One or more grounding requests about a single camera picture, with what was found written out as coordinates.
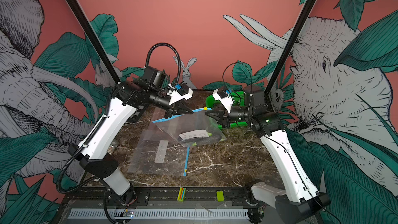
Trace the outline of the clear zip bag blue zipper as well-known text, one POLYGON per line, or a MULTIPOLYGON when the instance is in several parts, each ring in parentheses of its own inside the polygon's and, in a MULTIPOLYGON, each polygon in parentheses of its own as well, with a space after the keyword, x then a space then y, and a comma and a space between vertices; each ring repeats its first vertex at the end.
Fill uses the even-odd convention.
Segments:
POLYGON ((206 116, 207 107, 194 110, 192 115, 180 116, 174 119, 162 118, 154 121, 162 131, 166 132, 175 141, 179 137, 183 140, 188 139, 189 136, 200 136, 204 133, 222 133, 218 128, 217 122, 206 116))

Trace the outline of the dark purple eggplant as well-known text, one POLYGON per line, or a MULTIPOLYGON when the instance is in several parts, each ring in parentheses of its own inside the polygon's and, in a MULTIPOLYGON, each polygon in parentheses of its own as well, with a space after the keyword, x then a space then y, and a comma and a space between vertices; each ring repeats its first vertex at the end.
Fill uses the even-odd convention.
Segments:
POLYGON ((181 137, 177 139, 177 142, 180 143, 184 147, 191 146, 203 146, 209 145, 217 142, 225 141, 227 138, 222 133, 207 133, 207 136, 204 136, 204 133, 200 136, 189 136, 188 139, 183 140, 181 137))

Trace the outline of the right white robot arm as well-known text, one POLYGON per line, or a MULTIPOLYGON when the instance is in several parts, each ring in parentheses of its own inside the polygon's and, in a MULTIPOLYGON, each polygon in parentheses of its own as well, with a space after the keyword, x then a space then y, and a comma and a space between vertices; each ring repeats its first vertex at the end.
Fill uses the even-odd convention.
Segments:
POLYGON ((227 86, 215 89, 212 96, 222 106, 206 115, 223 128, 229 128, 233 122, 246 122, 268 150, 284 184, 283 190, 262 181, 250 184, 248 189, 254 202, 273 207, 285 224, 297 224, 330 205, 329 196, 320 193, 305 173, 264 90, 253 85, 246 87, 243 106, 234 105, 232 95, 227 86))

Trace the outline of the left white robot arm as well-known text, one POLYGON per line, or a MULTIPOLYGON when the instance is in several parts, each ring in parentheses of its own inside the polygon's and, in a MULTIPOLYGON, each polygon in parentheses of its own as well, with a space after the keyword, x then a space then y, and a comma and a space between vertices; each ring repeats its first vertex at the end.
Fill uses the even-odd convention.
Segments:
POLYGON ((119 197, 131 198, 134 195, 133 186, 121 172, 118 162, 108 153, 123 125, 128 121, 138 122, 150 105, 165 110, 165 118, 193 113, 185 104, 185 100, 193 96, 192 89, 181 83, 171 86, 162 96, 160 91, 165 79, 163 71, 148 66, 142 77, 118 84, 93 130, 79 145, 69 149, 72 159, 78 160, 86 172, 102 180, 119 197))

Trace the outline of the green plastic basket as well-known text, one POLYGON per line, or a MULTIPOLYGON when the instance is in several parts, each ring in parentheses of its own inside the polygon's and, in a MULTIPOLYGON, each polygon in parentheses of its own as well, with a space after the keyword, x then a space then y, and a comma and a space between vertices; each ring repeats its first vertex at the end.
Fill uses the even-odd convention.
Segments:
POLYGON ((244 117, 238 117, 240 109, 245 109, 243 91, 228 93, 216 89, 205 100, 210 112, 209 117, 216 120, 219 129, 240 128, 247 126, 244 117))

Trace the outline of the striped colour block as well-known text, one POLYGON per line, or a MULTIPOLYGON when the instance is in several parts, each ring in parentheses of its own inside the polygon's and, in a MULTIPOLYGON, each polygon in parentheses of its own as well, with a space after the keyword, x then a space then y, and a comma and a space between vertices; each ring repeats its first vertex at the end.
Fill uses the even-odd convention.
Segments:
POLYGON ((178 193, 178 197, 177 197, 177 201, 183 202, 183 201, 184 201, 185 194, 186 194, 186 188, 180 187, 179 193, 178 193))

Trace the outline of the green small block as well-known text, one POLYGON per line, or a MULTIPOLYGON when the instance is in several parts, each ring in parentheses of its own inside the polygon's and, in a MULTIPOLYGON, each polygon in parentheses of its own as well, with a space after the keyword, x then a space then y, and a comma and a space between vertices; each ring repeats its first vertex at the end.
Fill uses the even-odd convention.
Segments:
POLYGON ((224 193, 222 190, 216 191, 217 201, 223 202, 224 201, 224 193))

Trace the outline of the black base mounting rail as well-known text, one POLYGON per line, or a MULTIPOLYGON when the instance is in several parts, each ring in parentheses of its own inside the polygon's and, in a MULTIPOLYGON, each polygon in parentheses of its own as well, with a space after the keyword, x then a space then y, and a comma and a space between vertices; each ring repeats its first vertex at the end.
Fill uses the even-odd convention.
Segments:
MULTIPOLYGON (((177 200, 179 187, 135 187, 136 200, 133 206, 149 206, 154 201, 177 200)), ((221 191, 226 202, 233 206, 252 207, 258 204, 249 190, 245 187, 186 187, 182 203, 188 201, 217 202, 217 192, 221 191)), ((103 202, 105 187, 82 187, 73 193, 69 193, 62 201, 66 205, 70 201, 98 201, 103 202)))

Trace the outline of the left black frame post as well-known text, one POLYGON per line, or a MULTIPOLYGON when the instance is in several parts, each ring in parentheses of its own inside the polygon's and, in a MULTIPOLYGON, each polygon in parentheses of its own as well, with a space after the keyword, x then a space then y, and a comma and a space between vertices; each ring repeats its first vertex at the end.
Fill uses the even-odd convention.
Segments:
POLYGON ((73 14, 75 15, 76 19, 78 20, 80 26, 82 27, 84 33, 87 35, 88 40, 90 41, 91 45, 93 46, 95 52, 104 63, 107 71, 109 72, 111 78, 115 82, 115 84, 120 84, 121 80, 117 75, 112 63, 108 59, 107 53, 100 42, 100 39, 96 35, 91 23, 89 22, 87 15, 83 11, 80 3, 78 0, 66 0, 68 6, 72 10, 73 14))

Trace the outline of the black frame post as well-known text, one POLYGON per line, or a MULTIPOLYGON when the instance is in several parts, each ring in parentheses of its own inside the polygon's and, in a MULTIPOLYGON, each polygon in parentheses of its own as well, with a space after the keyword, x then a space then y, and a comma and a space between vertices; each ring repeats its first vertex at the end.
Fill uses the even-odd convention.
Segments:
POLYGON ((68 6, 72 10, 73 14, 75 15, 76 19, 78 20, 80 26, 82 27, 84 33, 87 35, 88 40, 90 41, 91 45, 93 46, 95 52, 104 63, 107 71, 109 72, 111 78, 115 82, 115 84, 120 84, 121 80, 117 75, 112 63, 108 59, 107 53, 100 42, 100 39, 96 35, 91 23, 89 22, 87 15, 83 11, 80 3, 78 0, 66 0, 68 6))
POLYGON ((303 26, 305 25, 306 19, 309 17, 316 1, 317 0, 306 0, 305 1, 304 6, 303 6, 303 8, 298 16, 298 19, 292 29, 292 32, 289 36, 287 44, 285 45, 283 52, 281 54, 281 57, 276 64, 275 70, 272 73, 270 80, 268 81, 267 87, 265 88, 265 95, 269 95, 271 93, 273 85, 275 84, 275 81, 277 80, 278 75, 280 74, 286 60, 288 59, 290 52, 294 46, 294 43, 296 42, 298 35, 300 34, 303 26))

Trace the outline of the right black frame post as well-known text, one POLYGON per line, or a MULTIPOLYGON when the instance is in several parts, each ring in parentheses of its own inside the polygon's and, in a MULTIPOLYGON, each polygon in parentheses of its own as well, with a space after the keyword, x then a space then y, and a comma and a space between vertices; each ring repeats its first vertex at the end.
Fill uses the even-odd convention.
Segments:
POLYGON ((271 93, 273 85, 275 84, 275 81, 277 80, 278 75, 280 74, 286 60, 288 59, 290 52, 294 46, 294 43, 296 42, 298 35, 300 34, 303 26, 305 25, 306 19, 309 17, 316 1, 317 0, 306 0, 305 1, 304 6, 303 6, 303 8, 298 16, 298 19, 292 29, 292 32, 289 36, 287 44, 285 45, 283 52, 281 54, 281 57, 276 64, 275 70, 272 73, 270 80, 268 81, 267 87, 265 88, 265 95, 269 95, 271 93))

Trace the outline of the white perforated rail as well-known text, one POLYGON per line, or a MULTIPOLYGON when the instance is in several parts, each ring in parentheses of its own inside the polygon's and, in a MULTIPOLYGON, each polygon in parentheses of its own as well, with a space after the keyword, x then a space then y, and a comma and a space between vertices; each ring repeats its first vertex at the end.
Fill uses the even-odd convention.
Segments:
MULTIPOLYGON (((115 220, 124 219, 248 219, 246 209, 193 209, 193 208, 129 208, 111 209, 109 216, 115 220)), ((103 209, 74 208, 70 211, 68 219, 106 219, 103 209)))

